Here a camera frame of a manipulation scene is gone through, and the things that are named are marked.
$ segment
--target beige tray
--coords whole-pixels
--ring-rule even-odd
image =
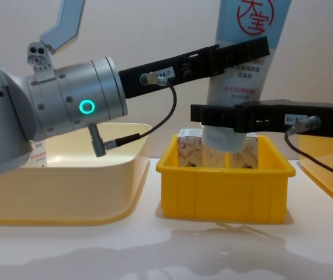
[[[98,126],[106,140],[150,129]],[[134,209],[149,165],[147,137],[96,158],[87,129],[46,140],[48,167],[0,176],[0,225],[100,225]]]

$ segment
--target white wall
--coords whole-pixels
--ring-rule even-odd
[[[0,0],[0,62],[11,72],[32,74],[26,48],[54,24],[58,7],[58,0]],[[86,0],[78,40],[53,64],[107,55],[121,70],[209,46],[218,9],[219,0]],[[189,122],[189,105],[205,103],[207,87],[206,79],[176,88],[176,113],[152,136],[153,156],[180,128],[197,126]],[[262,97],[333,102],[333,0],[293,0]],[[168,90],[129,100],[129,116],[119,121],[155,125],[171,102]],[[282,136],[274,139],[290,155]]]

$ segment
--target yellow plastic bin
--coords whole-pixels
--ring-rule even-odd
[[[164,216],[282,223],[295,168],[266,136],[258,137],[258,153],[259,169],[179,167],[174,135],[156,166]]]
[[[333,168],[333,138],[299,135],[299,148]],[[300,164],[307,175],[333,198],[333,173],[302,156]]]

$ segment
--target black cable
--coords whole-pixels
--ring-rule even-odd
[[[319,160],[315,159],[314,157],[312,157],[311,155],[309,155],[308,153],[303,152],[302,150],[299,150],[297,147],[295,147],[289,139],[289,136],[287,133],[285,133],[285,141],[288,144],[288,146],[293,149],[295,152],[297,152],[299,155],[304,156],[305,158],[311,160],[312,162],[314,162],[315,164],[329,170],[330,172],[333,172],[333,168],[331,168],[330,166],[327,166],[326,164],[320,162]]]
[[[173,94],[173,105],[172,105],[172,108],[169,112],[169,114],[161,121],[159,122],[157,125],[155,125],[154,127],[152,127],[149,131],[143,133],[140,135],[141,138],[153,133],[155,130],[157,130],[160,126],[162,126],[163,124],[165,124],[173,115],[175,109],[176,109],[176,106],[177,106],[177,93],[176,93],[176,90],[174,88],[174,86],[172,86],[170,83],[168,83],[167,85],[171,91],[172,91],[172,94]]]
[[[143,137],[146,137],[147,135],[149,135],[149,134],[153,133],[155,130],[157,130],[160,126],[165,124],[172,117],[172,115],[176,109],[176,106],[177,106],[177,93],[176,93],[174,86],[172,86],[170,83],[167,84],[167,87],[169,87],[171,89],[172,94],[173,94],[173,105],[172,105],[172,108],[171,108],[169,114],[161,122],[159,122],[157,125],[152,127],[149,131],[147,131],[143,134],[137,133],[137,134],[115,139],[117,147],[128,144],[128,143],[136,141],[136,140],[139,140]]]

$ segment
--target cable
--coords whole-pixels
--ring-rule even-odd
[[[297,147],[295,147],[289,139],[289,136],[287,133],[285,133],[285,141],[288,144],[288,146],[293,149],[295,152],[297,152],[299,155],[302,155],[310,160],[312,160],[315,164],[329,170],[330,172],[333,172],[333,168],[331,168],[330,166],[325,165],[324,163],[318,161],[317,159],[315,159],[314,157],[312,157],[311,155],[309,155],[308,153],[303,152],[302,150],[299,150]]]
[[[145,132],[143,134],[136,133],[136,134],[133,134],[133,135],[129,135],[129,136],[117,138],[115,140],[106,142],[105,143],[106,149],[113,149],[113,148],[116,148],[116,147],[120,147],[122,145],[131,143],[131,142],[139,140],[139,139],[141,139],[143,137],[146,137],[147,135],[149,135],[149,134],[153,133],[155,130],[157,130],[160,126],[162,126],[163,124],[165,124],[172,117],[172,115],[173,115],[173,113],[174,113],[174,111],[176,109],[176,106],[177,106],[177,93],[176,93],[176,90],[175,90],[174,86],[172,86],[168,82],[166,82],[165,84],[166,84],[166,86],[161,85],[161,88],[162,87],[163,88],[169,87],[171,89],[171,91],[172,91],[172,94],[173,94],[173,105],[172,105],[172,108],[171,108],[170,112],[168,113],[168,115],[161,122],[159,122],[157,125],[155,125],[154,127],[152,127],[149,131],[147,131],[147,132]]]
[[[323,167],[324,169],[327,169],[328,171],[332,172],[333,173],[333,168],[331,168],[330,166],[320,162],[319,160],[317,160],[316,158],[312,157],[311,155],[309,155],[308,153],[305,153],[303,152],[302,150],[299,150],[297,147],[295,147],[290,139],[289,139],[289,135],[293,135],[293,134],[297,134],[299,132],[303,132],[303,131],[300,131],[298,128],[300,127],[308,127],[308,121],[312,120],[312,121],[315,121],[315,119],[312,119],[314,117],[311,117],[311,118],[308,118],[306,121],[300,121],[298,122],[296,125],[292,126],[286,133],[285,133],[285,141],[287,143],[287,145],[292,149],[294,150],[295,152],[297,152],[299,155],[302,155],[304,156],[305,158],[311,160],[312,162],[314,162],[315,164]]]
[[[174,88],[174,86],[172,86],[170,83],[167,84],[167,86],[171,89],[172,91],[172,94],[173,94],[173,105],[172,105],[172,108],[169,112],[169,114],[161,121],[159,122],[157,125],[155,125],[153,128],[151,128],[149,131],[141,134],[141,138],[153,133],[155,130],[157,130],[160,126],[162,126],[163,124],[165,124],[173,115],[175,109],[176,109],[176,106],[177,106],[177,93],[176,93],[176,90]]]

